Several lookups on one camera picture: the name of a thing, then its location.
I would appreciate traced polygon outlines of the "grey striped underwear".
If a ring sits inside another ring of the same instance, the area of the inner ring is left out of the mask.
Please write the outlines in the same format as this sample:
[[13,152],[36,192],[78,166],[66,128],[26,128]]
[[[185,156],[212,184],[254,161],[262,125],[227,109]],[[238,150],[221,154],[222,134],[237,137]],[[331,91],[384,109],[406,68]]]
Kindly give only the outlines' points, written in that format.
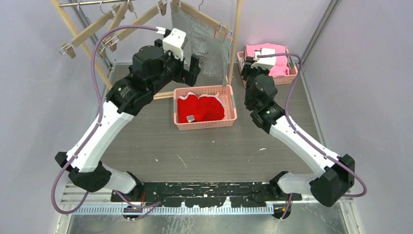
[[233,45],[231,37],[220,40],[221,33],[202,20],[182,10],[172,10],[172,26],[186,32],[184,56],[199,58],[201,73],[208,78],[218,78],[223,86],[227,85],[227,72],[230,63],[230,52]]

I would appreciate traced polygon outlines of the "beige hanger holding striped underwear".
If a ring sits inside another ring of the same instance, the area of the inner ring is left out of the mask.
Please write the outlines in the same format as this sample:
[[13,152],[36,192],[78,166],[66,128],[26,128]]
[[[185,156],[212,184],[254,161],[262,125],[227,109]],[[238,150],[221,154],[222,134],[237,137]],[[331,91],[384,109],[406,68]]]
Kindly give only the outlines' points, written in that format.
[[220,41],[224,41],[224,37],[228,37],[230,38],[230,40],[233,40],[233,38],[231,37],[232,30],[230,29],[228,25],[221,24],[216,19],[212,18],[206,13],[203,13],[200,10],[197,10],[194,6],[190,5],[189,3],[184,2],[182,0],[172,0],[170,3],[170,6],[174,12],[177,12],[178,9],[181,9],[189,13],[196,19],[202,21],[206,25],[212,27],[216,32],[224,34],[224,36],[219,36]]

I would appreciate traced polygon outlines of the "red underwear white trim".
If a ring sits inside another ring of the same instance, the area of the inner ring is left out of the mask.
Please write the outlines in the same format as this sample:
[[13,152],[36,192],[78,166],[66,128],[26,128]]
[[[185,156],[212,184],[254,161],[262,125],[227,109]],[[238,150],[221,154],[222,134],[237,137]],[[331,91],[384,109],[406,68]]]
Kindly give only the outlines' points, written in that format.
[[177,115],[180,123],[222,120],[225,117],[225,105],[215,95],[197,96],[188,92],[177,99]]

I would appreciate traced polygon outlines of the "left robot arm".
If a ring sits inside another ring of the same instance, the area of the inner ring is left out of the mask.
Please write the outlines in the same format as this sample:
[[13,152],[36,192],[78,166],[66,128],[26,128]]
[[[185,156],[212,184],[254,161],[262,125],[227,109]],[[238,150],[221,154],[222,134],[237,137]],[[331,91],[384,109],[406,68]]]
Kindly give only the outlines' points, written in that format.
[[107,93],[98,116],[74,148],[56,155],[57,163],[68,172],[70,181],[93,193],[102,188],[122,193],[137,201],[143,191],[140,180],[130,172],[105,165],[101,158],[119,132],[154,96],[172,81],[193,86],[201,69],[200,59],[191,55],[189,68],[180,46],[157,40],[132,57],[129,74]]

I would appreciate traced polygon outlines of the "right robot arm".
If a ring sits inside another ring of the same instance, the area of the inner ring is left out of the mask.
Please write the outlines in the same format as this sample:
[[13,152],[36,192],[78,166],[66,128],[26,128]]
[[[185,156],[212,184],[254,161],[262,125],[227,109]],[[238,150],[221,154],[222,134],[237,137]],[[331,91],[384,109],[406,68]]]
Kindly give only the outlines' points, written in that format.
[[270,193],[276,200],[288,194],[313,196],[320,204],[331,207],[340,198],[349,197],[347,192],[355,184],[355,160],[348,154],[339,156],[325,148],[306,133],[274,100],[278,93],[269,75],[268,60],[274,65],[274,57],[247,57],[241,72],[245,80],[244,104],[254,124],[267,134],[277,138],[296,153],[312,170],[311,174],[280,172],[272,179]]

